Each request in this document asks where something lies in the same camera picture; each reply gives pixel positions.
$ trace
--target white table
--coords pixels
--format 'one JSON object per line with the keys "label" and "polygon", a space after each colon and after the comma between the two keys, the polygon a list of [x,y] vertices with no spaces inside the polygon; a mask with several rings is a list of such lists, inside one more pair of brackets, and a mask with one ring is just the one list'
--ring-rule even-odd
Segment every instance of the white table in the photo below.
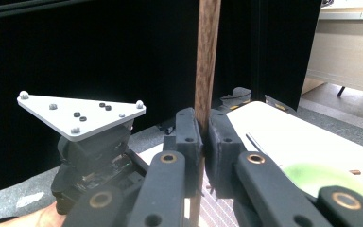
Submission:
{"label": "white table", "polygon": [[249,132],[278,165],[319,163],[344,171],[358,169],[363,183],[363,147],[262,102],[227,114],[247,150],[256,150]]}

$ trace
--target wooden dowel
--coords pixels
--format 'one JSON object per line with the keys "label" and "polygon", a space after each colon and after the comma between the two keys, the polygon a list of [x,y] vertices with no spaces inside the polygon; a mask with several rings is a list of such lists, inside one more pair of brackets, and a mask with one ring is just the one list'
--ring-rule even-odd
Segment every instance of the wooden dowel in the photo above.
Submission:
{"label": "wooden dowel", "polygon": [[[219,26],[220,0],[199,1],[199,37],[197,50],[196,94],[194,109],[200,125],[201,137],[208,131],[216,60],[217,31]],[[202,188],[204,158],[199,160],[199,190]],[[190,225],[199,226],[201,192],[190,200]]]}

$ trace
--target bolt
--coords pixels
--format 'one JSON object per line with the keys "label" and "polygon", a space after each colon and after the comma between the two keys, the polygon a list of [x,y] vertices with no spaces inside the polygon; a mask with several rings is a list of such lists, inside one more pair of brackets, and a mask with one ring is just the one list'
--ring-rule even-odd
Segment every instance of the bolt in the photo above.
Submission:
{"label": "bolt", "polygon": [[70,132],[71,132],[72,134],[79,134],[79,133],[80,133],[80,128],[79,128],[79,127],[72,128],[72,129],[70,130]]}
{"label": "bolt", "polygon": [[56,110],[58,109],[57,104],[49,104],[49,110]]}
{"label": "bolt", "polygon": [[19,94],[19,97],[20,97],[22,100],[26,100],[26,99],[28,99],[28,92],[26,92],[26,91],[22,91],[22,92]]}
{"label": "bolt", "polygon": [[136,103],[135,103],[137,109],[143,109],[144,108],[144,103],[142,100],[138,100]]}

